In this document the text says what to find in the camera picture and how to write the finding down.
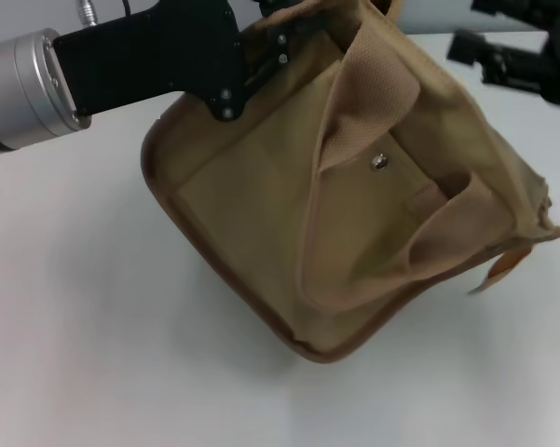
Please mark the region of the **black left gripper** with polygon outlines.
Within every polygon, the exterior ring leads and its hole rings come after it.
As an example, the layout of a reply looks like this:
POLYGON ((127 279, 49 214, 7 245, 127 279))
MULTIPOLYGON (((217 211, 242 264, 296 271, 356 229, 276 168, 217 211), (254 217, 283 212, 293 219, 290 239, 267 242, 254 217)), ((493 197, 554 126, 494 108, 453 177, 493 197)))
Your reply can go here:
MULTIPOLYGON (((302 0, 254 0, 262 15, 302 0)), ((235 120, 276 75, 295 85, 327 62, 328 19, 307 14, 241 35, 227 1, 169 0, 64 34, 53 48, 77 112, 96 115, 173 91, 235 120)))

